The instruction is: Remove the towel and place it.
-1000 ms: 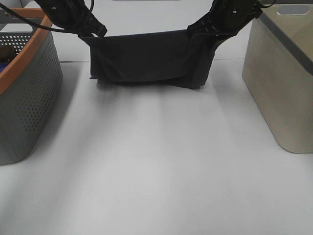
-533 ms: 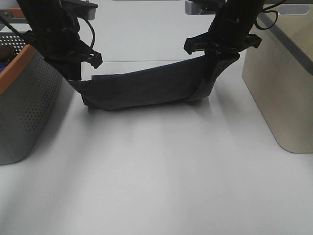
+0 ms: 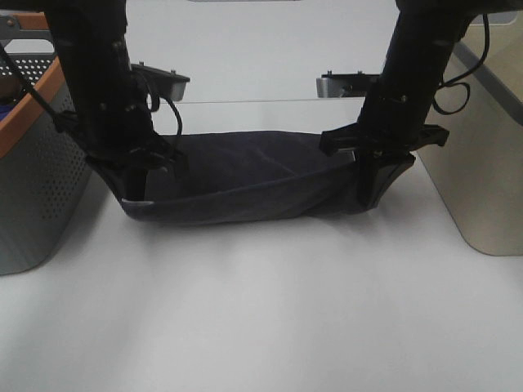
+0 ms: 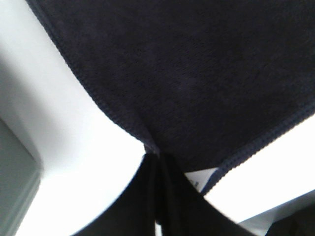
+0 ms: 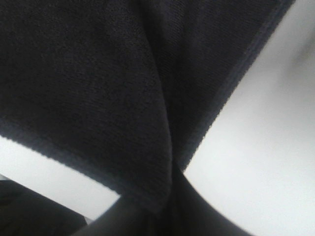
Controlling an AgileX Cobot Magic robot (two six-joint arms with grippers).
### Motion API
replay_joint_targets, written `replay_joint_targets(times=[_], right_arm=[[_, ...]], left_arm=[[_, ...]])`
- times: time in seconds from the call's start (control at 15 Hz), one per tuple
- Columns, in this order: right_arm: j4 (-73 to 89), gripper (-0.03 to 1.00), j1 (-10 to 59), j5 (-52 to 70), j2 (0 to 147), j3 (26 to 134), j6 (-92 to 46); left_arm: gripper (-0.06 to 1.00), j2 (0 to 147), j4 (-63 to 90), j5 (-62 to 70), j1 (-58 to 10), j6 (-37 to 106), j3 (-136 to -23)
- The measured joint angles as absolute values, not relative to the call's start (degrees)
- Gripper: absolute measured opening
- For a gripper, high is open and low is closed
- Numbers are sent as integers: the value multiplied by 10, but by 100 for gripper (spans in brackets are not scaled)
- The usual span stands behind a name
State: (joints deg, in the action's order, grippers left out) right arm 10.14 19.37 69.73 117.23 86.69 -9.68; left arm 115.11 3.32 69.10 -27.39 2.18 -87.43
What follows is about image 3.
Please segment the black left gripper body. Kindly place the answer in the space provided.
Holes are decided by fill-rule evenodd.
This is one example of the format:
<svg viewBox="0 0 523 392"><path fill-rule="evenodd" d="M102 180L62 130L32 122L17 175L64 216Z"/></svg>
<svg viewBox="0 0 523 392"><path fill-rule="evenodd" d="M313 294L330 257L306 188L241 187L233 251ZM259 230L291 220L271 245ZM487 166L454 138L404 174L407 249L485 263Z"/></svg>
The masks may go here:
<svg viewBox="0 0 523 392"><path fill-rule="evenodd" d="M74 112L59 114L67 131L88 157L114 161L152 162L166 159L170 167L182 160L177 142L154 130L151 114L161 100L145 78L132 69L64 69Z"/></svg>

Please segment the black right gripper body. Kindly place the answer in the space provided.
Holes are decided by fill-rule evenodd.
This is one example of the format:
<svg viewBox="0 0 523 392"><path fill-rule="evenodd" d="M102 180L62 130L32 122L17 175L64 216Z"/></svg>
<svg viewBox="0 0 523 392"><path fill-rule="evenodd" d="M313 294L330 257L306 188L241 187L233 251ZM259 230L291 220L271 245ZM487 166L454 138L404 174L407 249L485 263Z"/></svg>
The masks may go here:
<svg viewBox="0 0 523 392"><path fill-rule="evenodd" d="M449 131L426 124L440 79L419 82L408 78L395 89L381 77L364 98L357 122L324 131L320 150L328 156L345 151L408 153L426 145L444 146Z"/></svg>

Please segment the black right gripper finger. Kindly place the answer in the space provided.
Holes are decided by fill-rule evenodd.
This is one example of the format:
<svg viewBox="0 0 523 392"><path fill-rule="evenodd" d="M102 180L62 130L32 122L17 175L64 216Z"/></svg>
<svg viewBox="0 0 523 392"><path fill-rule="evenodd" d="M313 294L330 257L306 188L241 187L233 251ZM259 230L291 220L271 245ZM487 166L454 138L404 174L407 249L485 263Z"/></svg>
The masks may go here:
<svg viewBox="0 0 523 392"><path fill-rule="evenodd" d="M359 167L357 200L364 211L374 209L391 184L411 168L415 157L411 153L358 153Z"/></svg>

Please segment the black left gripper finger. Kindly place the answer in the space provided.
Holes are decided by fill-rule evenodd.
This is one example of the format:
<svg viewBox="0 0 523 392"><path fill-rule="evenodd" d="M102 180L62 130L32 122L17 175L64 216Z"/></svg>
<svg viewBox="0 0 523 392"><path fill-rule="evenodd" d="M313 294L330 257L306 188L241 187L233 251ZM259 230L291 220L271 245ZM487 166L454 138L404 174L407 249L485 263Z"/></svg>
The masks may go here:
<svg viewBox="0 0 523 392"><path fill-rule="evenodd" d="M147 162L86 157L86 162L119 202L156 202L170 196L170 162L166 159Z"/></svg>

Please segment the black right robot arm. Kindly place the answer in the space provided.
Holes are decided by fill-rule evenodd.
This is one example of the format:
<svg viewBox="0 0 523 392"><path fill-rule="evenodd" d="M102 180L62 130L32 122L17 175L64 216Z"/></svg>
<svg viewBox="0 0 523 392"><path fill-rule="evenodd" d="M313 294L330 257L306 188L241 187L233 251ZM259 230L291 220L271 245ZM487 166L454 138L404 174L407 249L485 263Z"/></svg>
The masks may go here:
<svg viewBox="0 0 523 392"><path fill-rule="evenodd" d="M375 208L391 184L414 164L413 152L445 145L449 132L426 122L436 93L462 82L443 74L471 22L486 19L496 1L398 1L399 16L381 73L327 73L321 81L344 96L364 97L356 122L325 131L320 150L349 153L343 183L326 202L359 213Z"/></svg>

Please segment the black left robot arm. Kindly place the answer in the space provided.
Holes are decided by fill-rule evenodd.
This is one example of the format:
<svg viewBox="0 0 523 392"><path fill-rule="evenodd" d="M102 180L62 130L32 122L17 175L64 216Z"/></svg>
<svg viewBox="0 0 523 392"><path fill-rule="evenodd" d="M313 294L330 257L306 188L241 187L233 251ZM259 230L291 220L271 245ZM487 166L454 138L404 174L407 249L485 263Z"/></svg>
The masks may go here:
<svg viewBox="0 0 523 392"><path fill-rule="evenodd" d="M176 198L186 157L155 130L154 90L132 70L124 1L49 1L44 11L74 102L70 134L119 199Z"/></svg>

